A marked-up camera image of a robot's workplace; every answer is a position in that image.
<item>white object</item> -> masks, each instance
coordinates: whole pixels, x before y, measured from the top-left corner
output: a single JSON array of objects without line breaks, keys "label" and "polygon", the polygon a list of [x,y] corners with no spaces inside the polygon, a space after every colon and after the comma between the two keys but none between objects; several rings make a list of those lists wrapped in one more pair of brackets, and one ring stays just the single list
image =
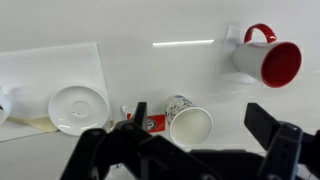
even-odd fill
[{"label": "white object", "polygon": [[[261,30],[267,42],[251,41],[253,30]],[[301,66],[299,48],[290,42],[275,42],[275,34],[265,24],[251,26],[233,54],[235,67],[269,87],[282,87],[293,80]]]},{"label": "white object", "polygon": [[220,52],[220,60],[215,67],[215,78],[239,84],[252,84],[255,79],[240,72],[233,64],[232,55],[235,49],[243,43],[246,30],[236,26],[229,26],[226,38]]},{"label": "white object", "polygon": [[0,124],[2,124],[7,118],[10,116],[12,111],[12,103],[11,100],[2,94],[0,88]]},{"label": "white object", "polygon": [[107,122],[110,106],[97,90],[70,86],[57,92],[49,103],[49,116],[54,125],[71,135],[81,135]]},{"label": "white object", "polygon": [[170,125],[171,139],[181,147],[195,146],[206,140],[211,133],[211,115],[183,96],[168,98],[165,114]]},{"label": "white object", "polygon": [[[32,121],[48,116],[52,95],[70,84],[94,87],[108,98],[96,43],[2,53],[0,62],[0,84],[12,101],[14,117]],[[0,141],[41,133],[5,121],[0,126]]]}]

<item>cup rim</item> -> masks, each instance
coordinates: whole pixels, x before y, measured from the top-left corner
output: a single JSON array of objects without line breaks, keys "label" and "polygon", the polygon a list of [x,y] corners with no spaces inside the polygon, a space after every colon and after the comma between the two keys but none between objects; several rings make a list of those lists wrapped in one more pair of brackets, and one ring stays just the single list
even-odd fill
[{"label": "cup rim", "polygon": [[[292,77],[291,77],[287,82],[285,82],[285,83],[283,83],[283,84],[281,84],[281,85],[273,85],[273,84],[270,84],[270,83],[267,81],[267,79],[266,79],[266,77],[265,77],[265,75],[264,75],[264,65],[265,65],[265,62],[268,60],[269,55],[271,54],[271,52],[274,51],[275,49],[283,46],[283,45],[290,45],[290,46],[292,46],[293,48],[295,48],[295,52],[297,52],[297,53],[298,53],[298,56],[299,56],[299,57],[298,57],[298,70],[292,75]],[[301,62],[302,62],[302,55],[301,55],[301,52],[300,52],[299,47],[298,47],[296,44],[291,43],[291,42],[280,42],[280,43],[276,44],[275,46],[273,46],[273,47],[267,52],[267,54],[265,55],[265,57],[263,58],[262,65],[261,65],[261,71],[260,71],[260,72],[261,72],[262,81],[263,81],[267,86],[269,86],[269,87],[271,87],[271,88],[280,88],[280,87],[283,87],[283,86],[289,84],[289,83],[296,77],[296,75],[298,74],[299,69],[300,69],[300,67],[301,67]]]},{"label": "cup rim", "polygon": [[[209,116],[209,118],[210,118],[210,122],[211,122],[210,125],[211,125],[211,126],[210,126],[210,131],[209,131],[207,137],[204,138],[202,141],[200,141],[200,142],[198,142],[198,143],[196,143],[196,144],[192,144],[192,145],[185,145],[185,144],[182,144],[182,143],[180,143],[179,141],[177,141],[175,138],[173,138],[171,126],[173,126],[173,124],[174,124],[174,122],[175,122],[175,120],[177,119],[178,116],[180,116],[182,113],[184,113],[184,112],[186,112],[186,111],[189,111],[189,110],[201,110],[201,111],[205,112],[205,113]],[[170,123],[169,134],[170,134],[170,138],[172,139],[172,141],[173,141],[175,144],[179,145],[180,147],[192,147],[192,146],[194,146],[194,145],[200,144],[200,143],[204,142],[205,140],[207,140],[207,139],[209,138],[211,132],[212,132],[212,128],[213,128],[213,119],[212,119],[212,116],[210,115],[210,113],[209,113],[207,110],[205,110],[205,109],[203,109],[203,108],[200,108],[200,107],[187,107],[187,108],[179,111],[179,112],[174,116],[174,118],[172,119],[172,121],[171,121],[171,123]]]}]

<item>red mug handle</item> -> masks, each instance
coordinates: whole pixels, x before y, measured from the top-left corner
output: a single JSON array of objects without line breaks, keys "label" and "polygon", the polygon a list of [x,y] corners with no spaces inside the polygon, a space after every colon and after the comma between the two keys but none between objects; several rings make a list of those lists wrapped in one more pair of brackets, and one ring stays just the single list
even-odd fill
[{"label": "red mug handle", "polygon": [[259,29],[260,31],[262,31],[269,44],[277,40],[276,35],[273,33],[272,29],[269,26],[265,24],[255,24],[247,30],[244,37],[244,43],[251,41],[254,29]]}]

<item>red and white mug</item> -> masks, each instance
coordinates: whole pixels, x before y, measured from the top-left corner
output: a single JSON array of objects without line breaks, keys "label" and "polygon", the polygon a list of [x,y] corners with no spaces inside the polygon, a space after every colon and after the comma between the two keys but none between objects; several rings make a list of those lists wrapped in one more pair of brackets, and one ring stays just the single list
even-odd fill
[{"label": "red and white mug", "polygon": [[[263,32],[267,42],[250,42],[254,29]],[[233,54],[235,67],[272,88],[290,83],[297,75],[301,62],[301,52],[294,43],[276,42],[272,29],[265,24],[251,26],[244,43]]]}]

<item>mug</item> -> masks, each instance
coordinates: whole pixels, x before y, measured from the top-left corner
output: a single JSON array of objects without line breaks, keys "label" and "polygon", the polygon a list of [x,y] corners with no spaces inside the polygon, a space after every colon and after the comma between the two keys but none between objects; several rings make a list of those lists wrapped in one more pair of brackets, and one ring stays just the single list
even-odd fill
[{"label": "mug", "polygon": [[176,95],[165,102],[165,116],[170,137],[181,147],[195,146],[208,138],[212,130],[212,117],[187,98]]},{"label": "mug", "polygon": [[8,119],[12,111],[12,103],[10,99],[2,94],[0,87],[0,124]]},{"label": "mug", "polygon": [[[267,42],[250,42],[254,29],[262,31]],[[276,42],[277,37],[265,24],[251,26],[244,43],[233,54],[235,67],[271,88],[280,88],[297,75],[302,58],[294,43]]]}]

